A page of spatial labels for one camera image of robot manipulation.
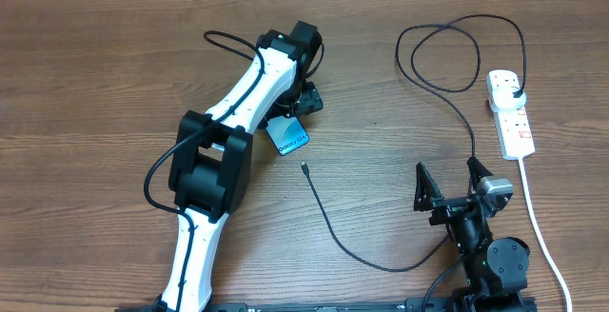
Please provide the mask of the Samsung Galaxy smartphone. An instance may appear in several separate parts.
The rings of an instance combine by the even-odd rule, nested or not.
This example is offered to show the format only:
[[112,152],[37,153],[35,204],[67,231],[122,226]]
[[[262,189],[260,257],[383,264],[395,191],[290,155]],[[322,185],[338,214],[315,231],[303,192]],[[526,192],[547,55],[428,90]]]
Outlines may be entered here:
[[297,150],[310,140],[297,117],[273,118],[267,122],[265,131],[281,156]]

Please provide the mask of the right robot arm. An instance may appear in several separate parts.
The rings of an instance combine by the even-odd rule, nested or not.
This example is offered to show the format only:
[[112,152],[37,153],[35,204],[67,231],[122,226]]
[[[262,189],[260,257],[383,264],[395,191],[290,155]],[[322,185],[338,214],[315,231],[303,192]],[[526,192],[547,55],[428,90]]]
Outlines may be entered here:
[[[467,166],[471,191],[447,199],[425,165],[416,165],[413,209],[429,211],[429,224],[446,228],[459,259],[431,283],[423,297],[406,299],[405,307],[408,311],[535,311],[535,300],[521,294],[527,287],[529,246],[515,237],[495,239],[488,223],[509,203],[513,185],[475,157],[467,160]],[[459,268],[467,285],[448,297],[434,298],[439,283]]]

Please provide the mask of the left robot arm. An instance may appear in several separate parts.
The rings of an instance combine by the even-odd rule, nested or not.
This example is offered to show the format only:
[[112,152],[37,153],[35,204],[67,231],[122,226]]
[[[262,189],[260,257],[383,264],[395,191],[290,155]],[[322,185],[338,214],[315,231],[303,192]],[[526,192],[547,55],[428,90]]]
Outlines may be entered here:
[[168,187],[175,196],[167,212],[178,217],[170,279],[153,311],[207,308],[223,228],[249,184],[255,131],[265,129],[286,155],[308,141],[300,117],[324,106],[309,80],[324,54],[317,27],[300,21],[290,33],[272,29],[251,48],[249,68],[233,89],[204,113],[188,111],[175,145],[150,169],[171,161]]

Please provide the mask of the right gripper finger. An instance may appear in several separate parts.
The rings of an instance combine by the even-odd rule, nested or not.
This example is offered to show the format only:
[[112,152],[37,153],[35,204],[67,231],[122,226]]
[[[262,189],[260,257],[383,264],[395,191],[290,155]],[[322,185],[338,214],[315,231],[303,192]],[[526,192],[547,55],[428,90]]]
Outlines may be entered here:
[[432,210],[444,199],[438,185],[423,163],[416,165],[416,190],[413,208],[415,211]]
[[470,181],[473,188],[478,186],[482,178],[493,175],[493,173],[489,171],[475,156],[470,157],[466,163],[468,165]]

